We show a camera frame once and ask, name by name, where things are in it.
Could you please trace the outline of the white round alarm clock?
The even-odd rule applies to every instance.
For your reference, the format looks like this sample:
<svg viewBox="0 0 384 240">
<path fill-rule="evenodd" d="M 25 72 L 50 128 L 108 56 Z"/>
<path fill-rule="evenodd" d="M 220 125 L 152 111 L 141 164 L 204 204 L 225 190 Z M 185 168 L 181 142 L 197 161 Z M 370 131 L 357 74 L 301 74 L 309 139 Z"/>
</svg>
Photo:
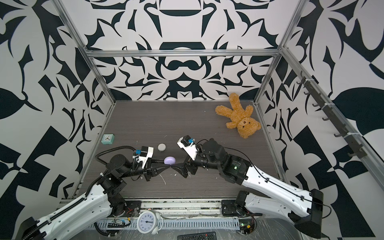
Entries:
<svg viewBox="0 0 384 240">
<path fill-rule="evenodd" d="M 142 234 L 156 235 L 164 226 L 164 218 L 158 212 L 144 211 L 137 218 L 137 229 Z"/>
</svg>

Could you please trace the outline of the small teal square clock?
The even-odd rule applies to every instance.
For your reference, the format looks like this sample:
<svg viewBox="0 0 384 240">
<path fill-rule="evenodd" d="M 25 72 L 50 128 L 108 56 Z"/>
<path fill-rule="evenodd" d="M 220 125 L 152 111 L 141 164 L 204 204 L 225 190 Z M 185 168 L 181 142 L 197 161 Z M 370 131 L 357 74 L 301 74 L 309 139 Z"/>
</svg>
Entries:
<svg viewBox="0 0 384 240">
<path fill-rule="evenodd" d="M 115 139 L 114 134 L 104 134 L 102 139 L 101 139 L 101 143 L 103 145 L 112 145 L 114 142 L 114 139 Z"/>
</svg>

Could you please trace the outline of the black remote control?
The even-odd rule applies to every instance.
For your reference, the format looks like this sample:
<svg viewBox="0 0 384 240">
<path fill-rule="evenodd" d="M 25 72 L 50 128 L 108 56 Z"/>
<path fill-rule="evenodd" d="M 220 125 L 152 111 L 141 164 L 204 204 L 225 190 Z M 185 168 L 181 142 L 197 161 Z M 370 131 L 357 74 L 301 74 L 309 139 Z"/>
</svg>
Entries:
<svg viewBox="0 0 384 240">
<path fill-rule="evenodd" d="M 217 240 L 216 232 L 204 232 L 177 236 L 177 240 Z"/>
</svg>

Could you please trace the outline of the brown teddy bear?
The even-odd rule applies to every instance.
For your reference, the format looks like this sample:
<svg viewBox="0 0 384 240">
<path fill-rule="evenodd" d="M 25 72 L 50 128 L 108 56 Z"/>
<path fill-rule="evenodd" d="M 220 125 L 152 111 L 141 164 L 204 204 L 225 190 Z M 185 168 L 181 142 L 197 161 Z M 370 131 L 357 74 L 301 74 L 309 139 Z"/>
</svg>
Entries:
<svg viewBox="0 0 384 240">
<path fill-rule="evenodd" d="M 252 118 L 254 107 L 249 105 L 245 109 L 240 102 L 240 96 L 236 93 L 231 93 L 229 96 L 231 109 L 225 106 L 217 106 L 215 112 L 219 116 L 226 117 L 231 121 L 226 123 L 228 129 L 237 129 L 240 137 L 247 139 L 255 132 L 261 130 L 260 122 Z"/>
</svg>

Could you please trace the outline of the black wall hook rail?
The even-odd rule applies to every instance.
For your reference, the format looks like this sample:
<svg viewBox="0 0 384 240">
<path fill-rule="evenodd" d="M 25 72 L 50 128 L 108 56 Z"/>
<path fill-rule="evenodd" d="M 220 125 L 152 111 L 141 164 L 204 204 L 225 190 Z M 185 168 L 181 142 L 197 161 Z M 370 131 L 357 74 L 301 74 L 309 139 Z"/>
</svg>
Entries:
<svg viewBox="0 0 384 240">
<path fill-rule="evenodd" d="M 317 82 L 314 79 L 302 77 L 298 84 L 302 85 L 307 90 L 305 95 L 309 95 L 315 100 L 313 107 L 319 108 L 325 113 L 326 117 L 323 118 L 323 121 L 330 121 L 334 125 L 338 131 L 334 134 L 334 137 L 343 138 L 351 148 L 353 152 L 349 154 L 349 156 L 358 157 L 359 159 L 366 157 L 368 154 L 364 149 L 364 143 L 361 135 L 354 130 L 352 126 L 350 126 L 349 122 L 338 109 L 336 104 L 329 99 L 327 94 L 319 87 Z"/>
</svg>

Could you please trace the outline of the white earbud charging case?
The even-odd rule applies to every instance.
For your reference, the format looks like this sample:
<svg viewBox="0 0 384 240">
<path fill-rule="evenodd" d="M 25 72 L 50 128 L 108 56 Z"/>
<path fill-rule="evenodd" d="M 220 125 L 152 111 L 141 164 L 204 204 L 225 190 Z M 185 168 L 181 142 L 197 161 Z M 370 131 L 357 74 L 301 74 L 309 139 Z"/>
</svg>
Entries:
<svg viewBox="0 0 384 240">
<path fill-rule="evenodd" d="M 158 145 L 158 150 L 160 152 L 164 152 L 166 150 L 166 145 L 164 143 L 161 143 Z"/>
</svg>

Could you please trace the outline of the purple earbud charging case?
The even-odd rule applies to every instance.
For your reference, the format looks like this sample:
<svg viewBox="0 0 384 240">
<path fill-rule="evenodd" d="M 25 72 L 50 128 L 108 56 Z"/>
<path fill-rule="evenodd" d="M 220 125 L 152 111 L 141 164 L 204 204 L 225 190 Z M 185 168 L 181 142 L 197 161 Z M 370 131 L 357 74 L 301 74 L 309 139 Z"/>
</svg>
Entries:
<svg viewBox="0 0 384 240">
<path fill-rule="evenodd" d="M 164 164 L 166 165 L 174 165 L 176 163 L 176 158 L 174 157 L 166 157 L 164 159 Z"/>
</svg>

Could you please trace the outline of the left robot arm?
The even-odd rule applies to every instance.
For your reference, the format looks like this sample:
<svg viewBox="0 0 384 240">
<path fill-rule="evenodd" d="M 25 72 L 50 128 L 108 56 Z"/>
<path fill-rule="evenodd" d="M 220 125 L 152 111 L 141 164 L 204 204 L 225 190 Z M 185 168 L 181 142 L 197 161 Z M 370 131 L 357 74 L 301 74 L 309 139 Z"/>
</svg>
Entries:
<svg viewBox="0 0 384 240">
<path fill-rule="evenodd" d="M 21 223 L 17 240 L 69 240 L 88 226 L 110 215 L 120 216 L 126 211 L 126 201 L 120 191 L 126 186 L 124 178 L 145 177 L 150 181 L 170 165 L 153 160 L 153 148 L 139 151 L 133 147 L 128 160 L 118 154 L 105 164 L 106 170 L 88 187 L 87 191 L 64 207 L 38 220 L 30 217 Z"/>
</svg>

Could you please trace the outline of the green circuit board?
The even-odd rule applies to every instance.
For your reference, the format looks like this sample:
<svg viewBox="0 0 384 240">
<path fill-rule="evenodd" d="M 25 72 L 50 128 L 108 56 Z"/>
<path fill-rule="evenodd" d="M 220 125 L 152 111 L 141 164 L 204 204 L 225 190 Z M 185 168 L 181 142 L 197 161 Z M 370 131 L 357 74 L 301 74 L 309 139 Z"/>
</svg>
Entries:
<svg viewBox="0 0 384 240">
<path fill-rule="evenodd" d="M 255 230 L 254 222 L 240 222 L 240 234 L 249 235 Z"/>
</svg>

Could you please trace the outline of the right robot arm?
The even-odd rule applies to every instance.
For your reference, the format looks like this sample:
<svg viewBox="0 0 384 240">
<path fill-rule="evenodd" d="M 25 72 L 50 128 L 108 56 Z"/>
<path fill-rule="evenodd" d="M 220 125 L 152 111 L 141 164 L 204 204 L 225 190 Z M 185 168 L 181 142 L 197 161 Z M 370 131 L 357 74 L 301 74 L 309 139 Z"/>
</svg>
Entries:
<svg viewBox="0 0 384 240">
<path fill-rule="evenodd" d="M 202 145 L 186 135 L 178 140 L 178 146 L 187 153 L 182 164 L 172 166 L 184 178 L 194 175 L 198 168 L 214 169 L 231 184 L 253 189 L 268 197 L 258 197 L 241 191 L 235 201 L 242 214 L 265 214 L 286 220 L 304 235 L 314 239 L 322 237 L 324 194 L 291 186 L 259 168 L 249 160 L 227 153 L 225 147 L 210 139 Z"/>
</svg>

